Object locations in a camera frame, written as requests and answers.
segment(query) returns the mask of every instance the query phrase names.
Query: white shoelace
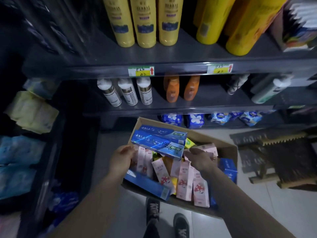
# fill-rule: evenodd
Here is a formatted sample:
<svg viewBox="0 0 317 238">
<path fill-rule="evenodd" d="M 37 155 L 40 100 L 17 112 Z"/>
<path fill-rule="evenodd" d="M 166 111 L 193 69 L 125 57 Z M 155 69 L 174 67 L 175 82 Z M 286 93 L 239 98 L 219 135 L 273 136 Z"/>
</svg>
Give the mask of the white shoelace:
<svg viewBox="0 0 317 238">
<path fill-rule="evenodd" d="M 159 205 L 158 204 L 150 204 L 151 213 L 154 217 L 159 216 Z"/>
<path fill-rule="evenodd" d="M 187 238 L 186 229 L 178 229 L 178 234 L 180 237 Z"/>
</svg>

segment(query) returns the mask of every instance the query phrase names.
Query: white bottle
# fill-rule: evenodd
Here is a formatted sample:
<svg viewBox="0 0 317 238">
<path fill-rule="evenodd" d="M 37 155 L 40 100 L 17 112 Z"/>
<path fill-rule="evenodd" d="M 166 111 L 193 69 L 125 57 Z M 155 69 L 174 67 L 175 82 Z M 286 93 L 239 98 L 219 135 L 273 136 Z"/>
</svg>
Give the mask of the white bottle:
<svg viewBox="0 0 317 238">
<path fill-rule="evenodd" d="M 122 90 L 126 102 L 131 106 L 136 105 L 138 98 L 131 78 L 119 78 L 118 85 Z"/>
<path fill-rule="evenodd" d="M 137 78 L 137 85 L 141 97 L 141 101 L 145 105 L 152 103 L 152 86 L 149 77 Z"/>
<path fill-rule="evenodd" d="M 264 89 L 252 97 L 252 102 L 258 104 L 265 103 L 267 100 L 290 86 L 293 77 L 294 75 L 282 75 L 280 78 L 275 78 Z"/>
<path fill-rule="evenodd" d="M 121 98 L 110 79 L 99 78 L 97 80 L 97 86 L 103 91 L 103 95 L 113 107 L 118 107 L 121 104 Z"/>
<path fill-rule="evenodd" d="M 233 75 L 228 83 L 229 88 L 227 93 L 233 95 L 248 80 L 249 76 L 250 74 Z"/>
</svg>

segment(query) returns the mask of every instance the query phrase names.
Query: floor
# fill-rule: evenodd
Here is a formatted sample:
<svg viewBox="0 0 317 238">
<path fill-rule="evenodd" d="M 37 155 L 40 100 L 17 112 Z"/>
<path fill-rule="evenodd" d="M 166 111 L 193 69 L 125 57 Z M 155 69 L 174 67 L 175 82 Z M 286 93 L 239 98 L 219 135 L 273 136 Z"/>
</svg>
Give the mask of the floor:
<svg viewBox="0 0 317 238">
<path fill-rule="evenodd" d="M 232 143 L 229 135 L 247 132 L 247 129 L 208 129 L 199 132 Z M 113 150 L 127 144 L 129 133 L 100 134 L 92 179 L 92 187 L 105 176 L 108 159 Z M 317 237 L 317 192 L 280 189 L 276 182 L 253 185 L 248 177 L 254 173 L 244 174 L 238 157 L 238 186 L 276 220 L 283 224 L 297 238 Z M 121 190 L 117 217 L 105 237 L 143 237 L 145 232 L 146 197 L 130 191 Z M 230 238 L 231 235 L 221 219 L 208 217 L 161 202 L 159 233 L 161 237 L 174 237 L 173 217 L 176 213 L 184 214 L 190 224 L 190 237 L 193 238 Z"/>
</svg>

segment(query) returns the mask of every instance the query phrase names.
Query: shoe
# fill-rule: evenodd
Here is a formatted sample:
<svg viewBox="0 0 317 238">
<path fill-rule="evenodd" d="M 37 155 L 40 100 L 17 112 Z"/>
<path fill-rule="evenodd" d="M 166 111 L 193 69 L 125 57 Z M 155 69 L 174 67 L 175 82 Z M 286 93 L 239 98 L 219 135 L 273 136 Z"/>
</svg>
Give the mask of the shoe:
<svg viewBox="0 0 317 238">
<path fill-rule="evenodd" d="M 157 219 L 159 221 L 160 202 L 152 198 L 146 198 L 146 223 L 150 220 Z"/>
<path fill-rule="evenodd" d="M 176 238 L 189 238 L 189 223 L 183 214 L 174 216 L 173 225 Z"/>
</svg>

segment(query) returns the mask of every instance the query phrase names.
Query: barcode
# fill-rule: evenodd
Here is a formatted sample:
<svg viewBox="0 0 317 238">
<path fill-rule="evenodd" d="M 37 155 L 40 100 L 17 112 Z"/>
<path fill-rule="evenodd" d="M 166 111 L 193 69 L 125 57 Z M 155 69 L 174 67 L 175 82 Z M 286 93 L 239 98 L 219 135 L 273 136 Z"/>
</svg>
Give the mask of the barcode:
<svg viewBox="0 0 317 238">
<path fill-rule="evenodd" d="M 202 23 L 201 26 L 200 26 L 199 33 L 200 33 L 201 36 L 205 37 L 205 36 L 207 36 L 208 30 L 209 30 L 209 25 L 206 25 L 206 24 Z"/>
<path fill-rule="evenodd" d="M 168 196 L 169 191 L 170 190 L 168 188 L 164 188 L 162 191 L 162 194 L 161 194 L 161 199 L 167 200 L 167 196 Z"/>
</svg>

